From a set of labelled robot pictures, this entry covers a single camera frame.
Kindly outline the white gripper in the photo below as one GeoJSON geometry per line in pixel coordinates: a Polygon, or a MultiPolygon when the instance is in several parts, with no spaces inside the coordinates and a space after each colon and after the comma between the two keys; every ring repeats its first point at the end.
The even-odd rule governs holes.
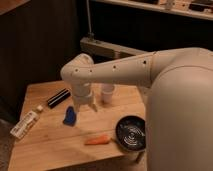
{"type": "Polygon", "coordinates": [[[78,116],[80,112],[80,105],[90,105],[91,108],[98,112],[98,108],[94,102],[94,93],[91,88],[90,83],[84,83],[84,84],[74,84],[71,86],[72,88],[72,94],[73,94],[73,101],[74,101],[74,112],[76,117],[78,116]]]}

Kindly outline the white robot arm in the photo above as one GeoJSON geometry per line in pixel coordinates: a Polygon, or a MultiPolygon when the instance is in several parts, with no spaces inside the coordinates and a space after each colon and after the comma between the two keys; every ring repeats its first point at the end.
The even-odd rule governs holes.
{"type": "Polygon", "coordinates": [[[60,75],[75,108],[93,104],[93,83],[148,88],[147,171],[213,171],[213,51],[160,50],[99,64],[81,53],[60,75]]]}

